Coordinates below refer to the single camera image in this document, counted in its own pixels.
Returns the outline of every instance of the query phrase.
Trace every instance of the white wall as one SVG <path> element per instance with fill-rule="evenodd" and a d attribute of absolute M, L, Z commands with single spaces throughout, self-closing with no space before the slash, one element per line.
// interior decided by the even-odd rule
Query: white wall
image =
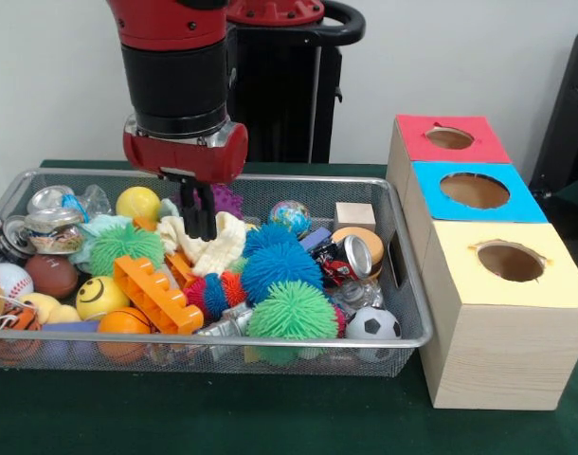
<path fill-rule="evenodd" d="M 333 162 L 386 163 L 397 113 L 478 114 L 529 176 L 578 0 L 346 1 L 368 31 L 344 49 Z M 104 0 L 0 1 L 0 194 L 47 157 L 121 159 L 130 112 Z"/>

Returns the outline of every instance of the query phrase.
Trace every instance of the soccer ball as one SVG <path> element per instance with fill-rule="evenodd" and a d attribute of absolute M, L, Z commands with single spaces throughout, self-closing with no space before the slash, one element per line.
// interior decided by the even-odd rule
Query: soccer ball
<path fill-rule="evenodd" d="M 346 327 L 346 338 L 388 340 L 401 338 L 401 324 L 390 312 L 380 308 L 367 306 L 356 312 L 354 318 Z M 395 349 L 362 348 L 358 357 L 370 363 L 383 362 L 390 359 Z"/>

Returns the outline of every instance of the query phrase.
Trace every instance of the black handle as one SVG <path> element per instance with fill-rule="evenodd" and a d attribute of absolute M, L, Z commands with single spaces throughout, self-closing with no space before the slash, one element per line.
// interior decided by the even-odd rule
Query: black handle
<path fill-rule="evenodd" d="M 238 26 L 239 40 L 256 43 L 265 39 L 286 46 L 347 46 L 360 41 L 365 35 L 365 17 L 357 9 L 343 3 L 324 1 L 325 17 L 340 22 L 339 26 L 316 24 L 300 27 L 245 27 Z"/>

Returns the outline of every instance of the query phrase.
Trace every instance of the yellow smiley face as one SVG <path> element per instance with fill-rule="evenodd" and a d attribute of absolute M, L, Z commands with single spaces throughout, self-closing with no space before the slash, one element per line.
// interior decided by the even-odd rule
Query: yellow smiley face
<path fill-rule="evenodd" d="M 129 306 L 129 299 L 110 277 L 92 278 L 77 294 L 77 311 L 82 320 L 100 320 L 125 306 Z"/>

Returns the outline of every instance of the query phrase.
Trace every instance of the black cylindrical joint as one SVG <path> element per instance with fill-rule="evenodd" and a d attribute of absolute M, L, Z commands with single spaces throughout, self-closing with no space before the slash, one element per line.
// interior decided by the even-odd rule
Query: black cylindrical joint
<path fill-rule="evenodd" d="M 183 51 L 124 45 L 122 56 L 137 124 L 145 131 L 198 136 L 224 121 L 226 40 Z"/>

